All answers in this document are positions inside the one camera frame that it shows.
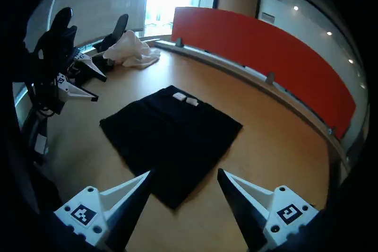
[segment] glass wall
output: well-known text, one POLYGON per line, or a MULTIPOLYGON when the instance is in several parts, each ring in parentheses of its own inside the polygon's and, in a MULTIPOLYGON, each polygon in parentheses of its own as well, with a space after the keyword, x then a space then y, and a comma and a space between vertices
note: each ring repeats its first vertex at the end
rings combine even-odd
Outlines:
POLYGON ((362 128, 368 104, 368 90, 362 64, 355 57, 345 37, 322 12, 306 0, 261 0, 258 19, 307 44, 343 80, 356 103, 351 126, 342 140, 342 144, 348 148, 362 128))

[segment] metal bracket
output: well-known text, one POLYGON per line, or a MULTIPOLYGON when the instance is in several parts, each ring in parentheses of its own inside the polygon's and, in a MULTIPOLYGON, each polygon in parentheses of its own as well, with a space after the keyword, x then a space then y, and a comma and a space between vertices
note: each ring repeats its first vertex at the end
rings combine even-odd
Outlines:
POLYGON ((182 43, 182 38, 181 37, 177 38, 175 46, 176 47, 184 47, 184 44, 182 43))
POLYGON ((266 76, 265 82, 269 85, 273 85, 275 81, 275 74, 273 72, 269 72, 266 76))

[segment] ledge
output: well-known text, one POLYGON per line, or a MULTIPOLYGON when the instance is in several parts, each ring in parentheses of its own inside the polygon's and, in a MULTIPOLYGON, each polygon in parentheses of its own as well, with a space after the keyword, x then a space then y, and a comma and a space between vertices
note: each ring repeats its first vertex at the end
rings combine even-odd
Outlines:
POLYGON ((270 97, 283 104, 289 110, 298 115, 308 125, 310 125, 319 135, 323 137, 328 146, 330 163, 336 161, 342 161, 347 172, 350 171, 350 167, 346 160, 344 149, 341 147, 339 140, 329 134, 329 128, 303 103, 297 100, 294 96, 290 95, 285 89, 277 83, 270 85, 265 82, 266 76, 248 67, 243 67, 232 61, 224 59, 222 57, 210 54, 206 51, 184 46, 177 47, 175 43, 168 41, 155 41, 155 47, 165 49, 171 52, 175 52, 181 55, 191 57, 204 64, 215 67, 221 71, 224 71, 230 75, 233 75, 239 79, 246 81, 247 83, 257 87, 262 92, 268 94, 270 97))

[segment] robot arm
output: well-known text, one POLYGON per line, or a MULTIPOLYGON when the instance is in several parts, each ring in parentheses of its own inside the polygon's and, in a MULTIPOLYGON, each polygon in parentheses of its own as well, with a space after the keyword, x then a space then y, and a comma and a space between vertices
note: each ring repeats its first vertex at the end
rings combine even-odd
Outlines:
POLYGON ((318 213, 287 186, 269 191, 218 169, 218 182, 250 252, 273 250, 318 213))

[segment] small white object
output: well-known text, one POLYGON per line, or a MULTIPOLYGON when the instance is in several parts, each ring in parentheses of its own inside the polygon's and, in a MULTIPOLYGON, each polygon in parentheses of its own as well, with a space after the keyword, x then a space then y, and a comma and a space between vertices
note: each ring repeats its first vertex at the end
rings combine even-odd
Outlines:
POLYGON ((186 98, 186 95, 182 94, 182 93, 175 93, 173 95, 174 98, 180 100, 180 101, 183 101, 185 98, 186 98))
POLYGON ((70 227, 73 233, 83 235, 86 242, 108 251, 105 244, 110 233, 108 220, 122 209, 122 204, 143 183, 149 173, 148 171, 103 192, 99 192, 93 186, 86 187, 54 214, 70 227))
POLYGON ((186 102, 189 103, 189 104, 191 104, 191 105, 194 105, 194 106, 197 106, 197 105, 198 105, 198 101, 197 101, 197 99, 195 99, 195 98, 188 97, 188 98, 186 99, 186 102))
POLYGON ((269 191, 224 171, 231 183, 266 219, 263 234, 267 243, 259 250, 272 250, 283 244, 289 234, 299 232, 318 211, 287 186, 269 191))
POLYGON ((47 141, 47 137, 41 135, 41 134, 38 134, 37 135, 37 140, 35 141, 35 145, 34 145, 34 150, 43 155, 44 154, 44 149, 46 147, 46 141, 47 141))

